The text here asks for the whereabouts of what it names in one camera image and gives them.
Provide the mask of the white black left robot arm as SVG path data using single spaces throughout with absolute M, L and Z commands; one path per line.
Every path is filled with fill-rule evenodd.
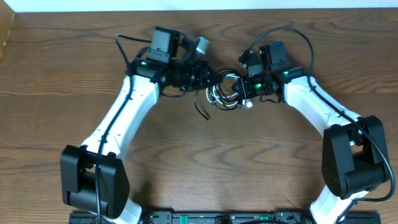
M 82 214 L 72 223 L 138 223 L 142 207 L 130 197 L 124 168 L 130 144 L 146 114 L 168 86 L 181 94 L 217 83 L 204 56 L 209 42 L 191 40 L 178 30 L 156 27 L 153 38 L 126 59 L 122 88 L 102 122 L 79 146 L 60 156 L 62 199 Z

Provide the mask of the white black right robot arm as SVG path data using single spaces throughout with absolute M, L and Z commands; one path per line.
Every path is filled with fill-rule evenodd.
M 256 96 L 278 101 L 299 111 L 321 134 L 322 176 L 325 186 L 300 223 L 380 223 L 377 213 L 350 209 L 385 182 L 395 183 L 389 163 L 384 126 L 376 116 L 363 117 L 337 102 L 311 72 L 294 67 L 282 42 L 264 45 L 259 55 L 245 50 L 238 58 L 247 75 L 232 89 L 241 104 Z

